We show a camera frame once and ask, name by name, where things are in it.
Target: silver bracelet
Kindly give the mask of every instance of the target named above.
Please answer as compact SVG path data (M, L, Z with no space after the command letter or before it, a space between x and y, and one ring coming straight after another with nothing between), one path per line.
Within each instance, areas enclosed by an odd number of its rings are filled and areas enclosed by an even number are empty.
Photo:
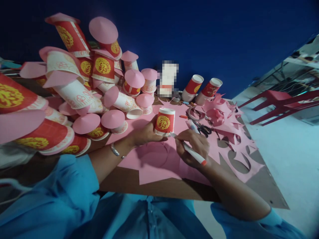
M120 156L120 154L118 153L118 151L114 147L114 143L111 143L111 150L116 156Z

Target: blue sleeve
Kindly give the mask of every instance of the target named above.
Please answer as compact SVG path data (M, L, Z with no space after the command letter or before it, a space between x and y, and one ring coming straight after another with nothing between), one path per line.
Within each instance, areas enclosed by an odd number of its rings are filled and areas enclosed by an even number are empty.
M88 155L62 155L51 174L0 215L1 238L65 238L91 220L99 195Z
M220 203L211 205L215 219L221 224L227 239L230 238L306 238L301 231L279 217L271 209L270 213L258 221L243 221L230 215Z

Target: scissors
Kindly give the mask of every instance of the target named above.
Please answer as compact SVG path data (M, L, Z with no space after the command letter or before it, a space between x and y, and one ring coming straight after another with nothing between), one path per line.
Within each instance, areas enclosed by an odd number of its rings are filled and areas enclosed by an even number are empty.
M205 125L202 125L202 124L199 124L199 123L197 123L195 120L193 120L193 119L189 116L188 111L186 111L186 115L187 115L187 117L190 118L190 119L193 121L193 123L197 126L197 130L199 131L200 134L204 135L206 138L208 138L208 136L209 136L210 134L212 134L212 130L211 130L209 127L207 127L207 126L205 126Z

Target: red plastic chair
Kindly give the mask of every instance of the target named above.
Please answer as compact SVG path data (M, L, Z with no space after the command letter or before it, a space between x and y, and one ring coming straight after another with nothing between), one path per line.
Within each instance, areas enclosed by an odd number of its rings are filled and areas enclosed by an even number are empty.
M274 106L276 106L276 108L274 110L270 111L269 113L259 117L258 119L250 122L250 124L254 125L254 124L260 123L264 120L267 120L269 118L275 117L277 115L280 115L280 114L282 114L282 115L262 124L262 126L265 126L267 124L270 124L272 122L275 122L277 120L285 118L289 115L292 115L293 113L296 113L300 110L319 105L319 101L303 103L303 104L298 103L299 101L313 99L313 98L318 97L318 96L319 96L319 90L309 91L309 92L306 92L305 94L295 96L295 97L291 97L286 92L278 92L278 91L268 90L268 91L265 91L265 92L255 96L251 100L245 102L244 104L239 106L239 108L241 108L241 107L249 104L250 102L253 102L261 97L266 97L266 101L261 103L257 107L255 107L253 110L258 111L258 110L265 108L267 106L270 106L270 105L274 105Z

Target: floor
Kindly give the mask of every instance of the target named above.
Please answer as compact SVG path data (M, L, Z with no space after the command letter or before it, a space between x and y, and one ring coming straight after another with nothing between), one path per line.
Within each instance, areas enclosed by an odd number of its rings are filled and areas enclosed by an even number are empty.
M243 104L259 93L250 87L233 99ZM242 107L242 118L256 141L271 174L281 190L290 210L275 209L287 222L300 229L308 238L319 230L319 126L288 116L272 124L261 126L249 122L266 114L270 109L253 111L263 102L259 99ZM213 238L226 238L222 227L210 213L210 203L196 201L195 211Z

